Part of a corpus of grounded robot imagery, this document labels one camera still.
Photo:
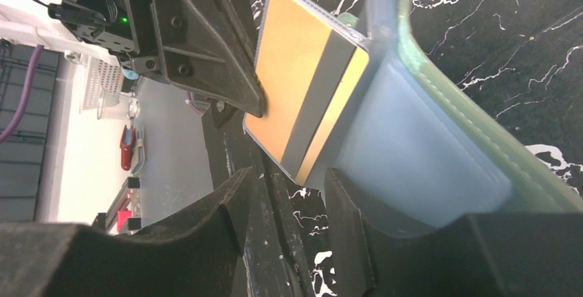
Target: white wall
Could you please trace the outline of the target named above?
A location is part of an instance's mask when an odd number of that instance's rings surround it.
[[[128,176],[120,167],[120,138],[125,121],[97,120],[95,111],[79,112],[85,69],[67,61],[59,69],[65,82],[57,102],[60,117],[52,120],[36,220],[91,224],[111,205]]]

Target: gray cabinet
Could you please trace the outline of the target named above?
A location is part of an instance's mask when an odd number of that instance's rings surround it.
[[[32,47],[0,49],[0,130],[19,105]],[[0,221],[32,221],[60,54],[44,51],[32,83],[26,114],[0,144]]]

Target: screw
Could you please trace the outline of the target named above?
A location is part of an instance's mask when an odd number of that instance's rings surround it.
[[[181,75],[188,75],[190,74],[190,67],[188,65],[179,65],[178,73]]]
[[[221,113],[223,110],[225,110],[225,102],[224,101],[217,102],[217,110],[219,111],[219,113]]]
[[[146,61],[146,68],[154,69],[156,67],[156,62],[154,60],[147,60]]]
[[[173,16],[172,19],[170,20],[170,24],[174,28],[180,28],[182,26],[182,19],[180,18],[180,16]]]

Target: gray stripe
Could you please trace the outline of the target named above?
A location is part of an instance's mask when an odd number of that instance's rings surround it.
[[[295,177],[356,46],[332,30],[291,130],[281,166]]]

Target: yellow stripe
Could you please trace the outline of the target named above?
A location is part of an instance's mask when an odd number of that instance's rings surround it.
[[[332,128],[340,117],[344,106],[346,106],[350,95],[360,80],[364,68],[366,68],[368,63],[369,55],[362,48],[357,47],[346,71],[344,71],[344,75],[340,80],[340,84],[338,85],[326,112],[324,113],[324,118],[322,119],[322,122],[320,122],[318,130],[316,130],[316,134],[313,137],[306,156],[304,157],[302,166],[296,176],[297,184],[303,185],[306,182],[306,179],[308,178],[311,169],[314,167],[326,140],[328,140],[328,137],[330,136],[330,132],[332,132]]]
[[[244,125],[277,162],[281,161],[331,26],[296,0],[269,0],[255,71],[267,98],[262,118]]]

